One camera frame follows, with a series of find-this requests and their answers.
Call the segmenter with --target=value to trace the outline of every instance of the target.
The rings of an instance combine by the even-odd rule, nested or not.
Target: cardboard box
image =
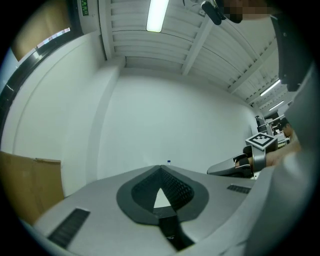
[[[11,46],[12,52],[20,61],[42,41],[70,27],[67,1],[47,0],[16,35]]]
[[[0,151],[0,179],[18,217],[30,225],[64,199],[59,160]]]

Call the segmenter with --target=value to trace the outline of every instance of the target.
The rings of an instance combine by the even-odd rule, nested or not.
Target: black rubber pad
[[[67,248],[78,233],[90,212],[76,208],[68,217],[49,235],[48,239],[62,248]]]
[[[249,194],[251,188],[245,186],[237,186],[237,185],[230,185],[227,187],[228,190],[236,191],[239,193]]]

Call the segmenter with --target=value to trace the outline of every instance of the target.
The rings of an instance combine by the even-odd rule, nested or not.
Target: fluorescent light
[[[151,0],[146,30],[161,32],[169,0]]]
[[[265,95],[267,92],[269,92],[273,87],[275,87],[277,84],[279,84],[281,81],[278,79],[277,81],[274,82],[273,85],[271,85],[268,89],[260,93],[260,96]]]
[[[284,103],[284,100],[278,103],[277,105],[273,106],[272,108],[269,109],[269,111],[273,110],[274,108],[278,107],[280,104]]]

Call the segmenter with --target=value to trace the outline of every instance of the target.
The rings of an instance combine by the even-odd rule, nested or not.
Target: black strap
[[[244,165],[249,165],[250,163],[249,163],[249,160],[248,160],[248,158],[246,158],[246,157],[244,157],[244,158],[241,158],[240,160],[239,160],[239,166],[244,166]]]

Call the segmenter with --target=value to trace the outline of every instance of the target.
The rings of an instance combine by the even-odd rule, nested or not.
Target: exit sign
[[[88,0],[81,0],[82,16],[89,16]]]

